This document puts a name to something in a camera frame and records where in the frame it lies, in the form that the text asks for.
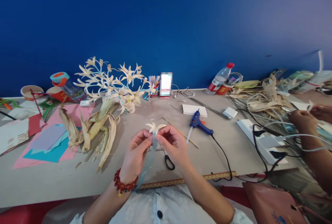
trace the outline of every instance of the white table surface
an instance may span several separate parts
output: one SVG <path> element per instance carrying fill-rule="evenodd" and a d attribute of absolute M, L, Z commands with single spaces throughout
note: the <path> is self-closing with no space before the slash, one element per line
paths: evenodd
<path fill-rule="evenodd" d="M 205 94 L 204 91 L 196 91 L 195 98 L 219 111 L 228 106 L 232 107 L 224 96 L 211 96 Z M 111 150 L 111 154 L 115 155 L 107 159 L 102 172 L 99 173 L 96 171 L 101 155 L 94 162 L 90 158 L 88 162 L 81 163 L 77 169 L 75 168 L 79 162 L 83 162 L 87 157 L 87 153 L 81 153 L 81 149 L 78 149 L 75 158 L 71 160 L 16 170 L 13 169 L 13 165 L 27 144 L 1 156 L 0 208 L 101 194 L 112 181 L 114 173 L 121 167 L 129 140 L 140 129 L 148 129 L 146 123 L 165 123 L 161 117 L 166 117 L 183 133 L 188 134 L 191 116 L 179 113 L 170 104 L 179 110 L 181 110 L 182 104 L 196 105 L 190 99 L 180 97 L 171 100 L 151 98 L 148 102 L 142 100 L 142 106 L 137 107 L 134 114 L 125 113 L 121 118 Z M 265 171 L 264 164 L 255 147 L 236 124 L 236 120 L 241 118 L 241 115 L 236 116 L 233 120 L 225 120 L 209 110 L 207 112 L 206 126 L 214 130 L 214 137 L 227 154 L 231 169 L 236 171 L 238 175 Z M 228 171 L 222 151 L 210 136 L 196 128 L 192 131 L 191 140 L 200 148 L 197 149 L 188 143 L 190 159 L 202 175 Z M 287 160 L 288 164 L 281 164 L 276 170 L 303 166 L 297 158 L 287 157 Z M 166 168 L 164 152 L 159 151 L 156 152 L 154 162 L 148 170 L 144 183 L 179 178 L 182 177 L 177 169 L 170 171 Z"/>

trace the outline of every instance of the purple paper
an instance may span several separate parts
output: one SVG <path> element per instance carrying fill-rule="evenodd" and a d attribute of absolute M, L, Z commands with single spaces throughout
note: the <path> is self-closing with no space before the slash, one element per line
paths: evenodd
<path fill-rule="evenodd" d="M 65 133 L 65 131 L 66 128 L 64 125 L 52 125 L 48 127 L 32 142 L 30 149 L 48 150 Z"/>

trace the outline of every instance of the power strip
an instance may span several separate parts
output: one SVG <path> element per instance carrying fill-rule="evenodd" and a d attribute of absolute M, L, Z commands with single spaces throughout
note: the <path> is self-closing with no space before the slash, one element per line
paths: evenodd
<path fill-rule="evenodd" d="M 246 134 L 246 136 L 249 138 L 252 144 L 255 145 L 252 134 L 253 123 L 249 119 L 238 119 L 236 123 L 241 128 L 241 130 Z M 270 151 L 278 152 L 278 150 L 275 147 L 285 145 L 285 143 L 280 140 L 282 140 L 282 138 L 276 137 L 269 133 L 263 133 L 259 137 L 256 137 L 257 148 L 264 157 L 264 159 L 269 164 L 274 164 L 278 160 L 271 154 Z M 288 161 L 284 158 L 278 164 L 282 163 L 288 163 Z"/>

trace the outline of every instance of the smartphone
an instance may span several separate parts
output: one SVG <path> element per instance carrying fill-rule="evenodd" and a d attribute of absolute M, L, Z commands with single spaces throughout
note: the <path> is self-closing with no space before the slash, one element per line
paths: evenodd
<path fill-rule="evenodd" d="M 173 73 L 160 73 L 160 97 L 169 98 L 172 95 L 172 76 Z"/>

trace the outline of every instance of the white shirt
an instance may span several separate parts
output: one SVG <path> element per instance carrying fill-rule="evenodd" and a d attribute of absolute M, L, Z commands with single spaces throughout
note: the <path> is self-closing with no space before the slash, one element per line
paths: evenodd
<path fill-rule="evenodd" d="M 82 224 L 84 213 L 77 214 L 71 224 Z M 115 223 L 215 223 L 200 205 L 194 202 L 185 184 L 134 191 L 111 219 Z M 252 224 L 235 209 L 231 224 Z"/>

